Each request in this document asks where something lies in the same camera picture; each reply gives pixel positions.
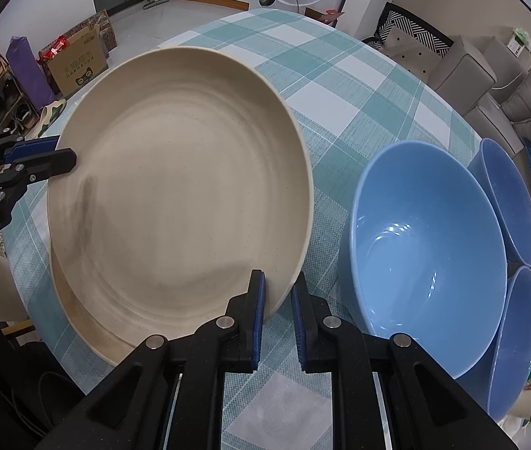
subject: tablecloth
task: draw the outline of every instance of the tablecloth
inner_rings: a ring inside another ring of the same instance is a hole
[[[238,13],[161,47],[172,45],[217,49],[248,64],[292,109],[308,146],[315,186],[313,232],[303,271],[309,291],[325,297],[333,314],[350,320],[337,300],[336,262],[351,198],[368,161],[390,143],[418,139],[468,165],[480,138],[407,70],[352,37],[295,13]],[[48,135],[63,130],[76,105],[68,104]],[[48,267],[46,192],[46,181],[29,186],[3,238],[36,329],[88,392],[111,366],[76,335],[55,296]],[[288,299],[264,327],[259,369],[226,376],[223,407],[223,449],[331,448],[329,374],[301,372]]]

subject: blue gripper pad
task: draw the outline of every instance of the blue gripper pad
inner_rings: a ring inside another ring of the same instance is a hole
[[[307,362],[307,336],[301,314],[301,301],[299,300],[299,292],[296,286],[293,286],[292,291],[290,291],[290,303],[292,304],[292,319],[295,324],[296,352],[299,356],[301,369],[305,370],[305,363]]]
[[[265,308],[265,274],[262,272],[259,278],[259,291],[257,293],[257,304],[255,306],[255,318],[253,320],[253,353],[251,354],[251,365],[253,370],[257,370],[261,358],[261,335],[263,332],[263,309]]]
[[[52,152],[55,150],[58,140],[59,135],[18,142],[11,148],[9,153],[5,154],[5,164],[12,164],[19,159],[25,159],[32,155]]]

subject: blue bowl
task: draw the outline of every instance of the blue bowl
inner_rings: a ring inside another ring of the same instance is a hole
[[[524,265],[509,278],[501,324],[478,363],[457,382],[500,421],[516,402],[531,366],[531,270]]]
[[[520,171],[497,142],[485,138],[468,166],[501,225],[507,260],[531,266],[531,199]]]
[[[507,290],[501,229],[451,155],[396,142],[361,175],[338,253],[340,300],[357,326],[407,333],[453,377],[495,336]]]

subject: silver screw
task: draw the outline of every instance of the silver screw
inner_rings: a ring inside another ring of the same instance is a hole
[[[326,318],[323,319],[323,325],[328,328],[338,328],[340,324],[340,318],[337,316],[326,316]]]
[[[397,333],[393,337],[393,342],[399,347],[409,347],[411,345],[411,337],[404,333]]]
[[[165,340],[161,335],[151,335],[149,338],[146,339],[146,346],[151,348],[152,350],[155,350],[156,348],[159,348],[163,345],[163,342]]]
[[[231,316],[220,316],[215,324],[220,328],[230,328],[234,325],[234,318]]]

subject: box with cat logo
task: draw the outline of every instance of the box with cat logo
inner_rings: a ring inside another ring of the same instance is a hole
[[[69,45],[47,62],[50,73],[65,98],[69,98],[108,68],[97,25],[85,27],[67,40]]]

